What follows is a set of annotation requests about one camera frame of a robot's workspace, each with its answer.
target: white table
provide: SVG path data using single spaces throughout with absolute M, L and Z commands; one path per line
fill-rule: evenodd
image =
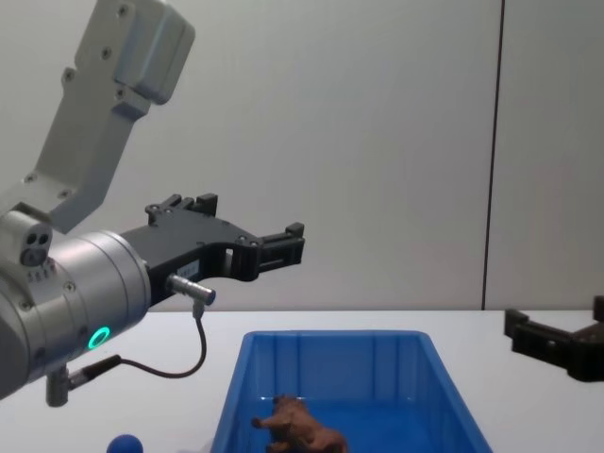
M 592 322 L 588 311 L 529 314 L 571 330 Z M 513 354 L 501 311 L 221 312 L 204 320 L 209 355 L 197 375 L 172 381 L 118 367 L 71 393 L 61 409 L 45 406 L 40 380 L 0 402 L 0 451 L 105 453 L 116 435 L 131 433 L 147 453 L 209 453 L 246 332 L 369 327 L 429 334 L 495 452 L 602 448 L 604 384 L 576 382 L 560 368 Z M 114 353 L 162 370 L 187 369 L 199 353 L 193 318 L 151 313 L 71 369 Z

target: black cable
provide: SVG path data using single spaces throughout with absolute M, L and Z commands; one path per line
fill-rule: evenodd
M 197 364 L 191 370 L 186 371 L 184 373 L 165 373 L 163 371 L 156 370 L 155 368 L 151 368 L 149 366 L 143 365 L 142 363 L 138 363 L 137 361 L 129 361 L 127 359 L 121 359 L 120 363 L 122 365 L 133 366 L 135 368 L 143 370 L 146 373 L 150 373 L 152 375 L 159 376 L 160 378 L 181 379 L 181 378 L 188 378 L 189 376 L 194 375 L 203 366 L 204 362 L 206 361 L 206 355 L 208 354 L 208 344 L 206 342 L 206 333 L 204 332 L 204 328 L 201 325 L 201 319 L 195 318 L 195 324 L 197 325 L 197 331 L 199 332 L 199 339 L 201 340 L 201 357 L 199 358 L 199 361 L 197 362 Z

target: blue container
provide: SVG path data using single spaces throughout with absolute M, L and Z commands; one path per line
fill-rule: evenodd
M 211 453 L 264 453 L 276 394 L 304 398 L 349 453 L 487 453 L 429 336 L 412 331 L 253 332 L 243 339 Z

